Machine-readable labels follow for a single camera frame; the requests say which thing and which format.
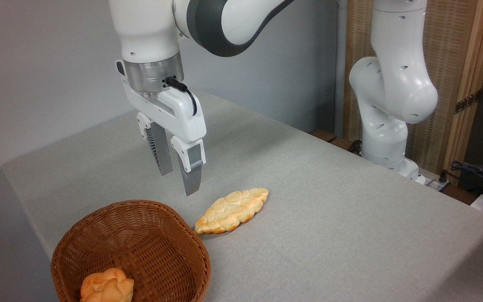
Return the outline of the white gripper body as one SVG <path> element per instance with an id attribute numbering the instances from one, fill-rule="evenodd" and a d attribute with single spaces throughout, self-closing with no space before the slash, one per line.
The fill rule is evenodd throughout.
<path id="1" fill-rule="evenodd" d="M 194 115 L 193 99 L 176 89 L 159 93 L 134 91 L 127 80 L 122 80 L 130 104 L 151 121 L 178 136 L 184 143 L 194 143 L 205 137 L 207 130 L 202 107 L 196 96 L 197 113 Z"/>

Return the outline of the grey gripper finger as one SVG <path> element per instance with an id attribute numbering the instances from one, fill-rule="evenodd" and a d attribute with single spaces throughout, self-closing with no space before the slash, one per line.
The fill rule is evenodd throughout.
<path id="1" fill-rule="evenodd" d="M 173 136 L 170 143 L 177 153 L 184 189 L 189 196 L 200 188 L 202 167 L 206 163 L 203 140 L 184 143 L 178 136 Z"/>
<path id="2" fill-rule="evenodd" d="M 147 141 L 162 176 L 173 171 L 165 129 L 139 112 L 137 121 L 142 138 Z"/>

